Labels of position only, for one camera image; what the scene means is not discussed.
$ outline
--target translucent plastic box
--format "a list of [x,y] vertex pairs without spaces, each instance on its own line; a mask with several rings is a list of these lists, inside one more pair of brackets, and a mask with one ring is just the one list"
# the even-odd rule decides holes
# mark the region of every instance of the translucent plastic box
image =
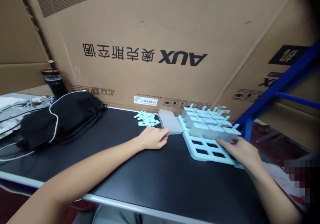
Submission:
[[169,129],[170,135],[182,133],[182,127],[172,111],[159,109],[159,121],[163,129]]

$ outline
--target table edge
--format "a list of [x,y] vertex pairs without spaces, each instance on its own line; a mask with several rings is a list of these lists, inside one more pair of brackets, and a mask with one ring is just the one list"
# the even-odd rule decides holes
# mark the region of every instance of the table edge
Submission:
[[[42,182],[42,181],[37,181],[37,180],[31,179],[31,178],[18,176],[18,175],[3,172],[3,171],[0,171],[0,179],[19,183],[19,184],[26,185],[29,187],[34,187],[37,189],[39,189],[44,184],[44,182]],[[194,223],[212,224],[209,222],[200,221],[200,220],[192,219],[189,217],[179,216],[176,214],[151,209],[148,207],[138,206],[138,205],[122,202],[122,201],[117,201],[117,200],[113,200],[110,198],[101,197],[101,196],[97,196],[97,195],[93,195],[93,194],[85,194],[81,199],[89,201],[89,202],[94,202],[97,204],[118,207],[121,209],[133,211],[136,213],[146,214],[146,215],[150,215],[150,216],[154,216],[154,217],[158,217],[158,218],[162,218],[162,219],[166,219],[166,220],[170,220],[170,221],[181,222],[181,223],[185,223],[185,224],[194,224]]]

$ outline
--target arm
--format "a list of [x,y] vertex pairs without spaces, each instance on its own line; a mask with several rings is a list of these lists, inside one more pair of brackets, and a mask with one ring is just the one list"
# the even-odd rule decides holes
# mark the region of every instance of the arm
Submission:
[[216,141],[241,162],[251,177],[262,205],[272,224],[294,224],[301,221],[301,214],[263,166],[257,148],[241,137],[230,145],[221,139]]
[[64,210],[94,188],[119,165],[144,149],[160,149],[168,129],[147,127],[138,137],[94,154],[60,172],[37,190],[14,214],[13,223],[59,223]]

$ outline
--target metal rack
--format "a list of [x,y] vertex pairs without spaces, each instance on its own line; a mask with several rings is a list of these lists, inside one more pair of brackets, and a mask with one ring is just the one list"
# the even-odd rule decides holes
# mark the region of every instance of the metal rack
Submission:
[[318,68],[319,50],[319,42],[311,46],[307,52],[283,73],[282,76],[235,122],[235,124],[239,124],[238,130],[242,130],[242,135],[247,141],[250,141],[251,138],[253,121],[267,111],[279,98],[320,109],[320,103],[318,102],[287,94],[294,86]]

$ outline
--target black bag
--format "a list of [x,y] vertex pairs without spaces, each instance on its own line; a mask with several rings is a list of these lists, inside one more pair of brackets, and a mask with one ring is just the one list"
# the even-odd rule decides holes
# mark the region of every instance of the black bag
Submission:
[[[52,106],[51,112],[59,118],[54,140],[69,144],[102,117],[107,106],[87,91],[72,92],[62,96]],[[20,134],[23,138],[19,146],[27,150],[46,148],[55,133],[57,117],[50,113],[49,107],[35,111],[21,121]]]

